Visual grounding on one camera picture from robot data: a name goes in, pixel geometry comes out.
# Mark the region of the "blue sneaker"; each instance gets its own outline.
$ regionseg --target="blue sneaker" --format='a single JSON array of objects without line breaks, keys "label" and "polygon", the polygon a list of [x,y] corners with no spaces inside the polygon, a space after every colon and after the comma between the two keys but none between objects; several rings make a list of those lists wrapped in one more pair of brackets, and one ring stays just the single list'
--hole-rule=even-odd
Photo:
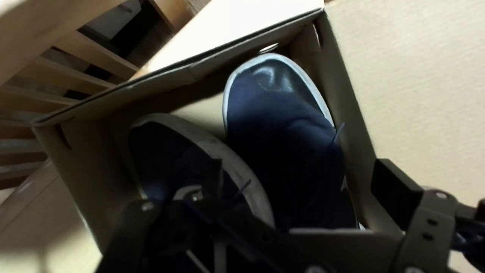
[{"label": "blue sneaker", "polygon": [[261,180],[279,231],[356,228],[331,111],[296,63],[269,54],[238,67],[223,117],[228,145]]},{"label": "blue sneaker", "polygon": [[146,199],[164,205],[197,198],[217,160],[223,168],[223,199],[234,205],[243,199],[256,219],[275,227],[255,174],[225,143],[194,125],[167,114],[146,116],[132,128],[129,149]]}]

